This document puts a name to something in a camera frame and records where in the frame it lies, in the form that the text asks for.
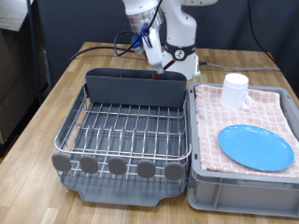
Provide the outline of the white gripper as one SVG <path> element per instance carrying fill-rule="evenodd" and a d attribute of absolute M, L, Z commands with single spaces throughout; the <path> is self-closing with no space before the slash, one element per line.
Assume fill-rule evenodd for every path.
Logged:
<path fill-rule="evenodd" d="M 157 29 L 149 29 L 146 35 L 143 35 L 143 45 L 147 54 L 147 58 L 150 65 L 155 65 L 155 70 L 158 74 L 164 72 L 162 65 L 163 56 L 162 48 L 159 37 L 159 31 Z"/>

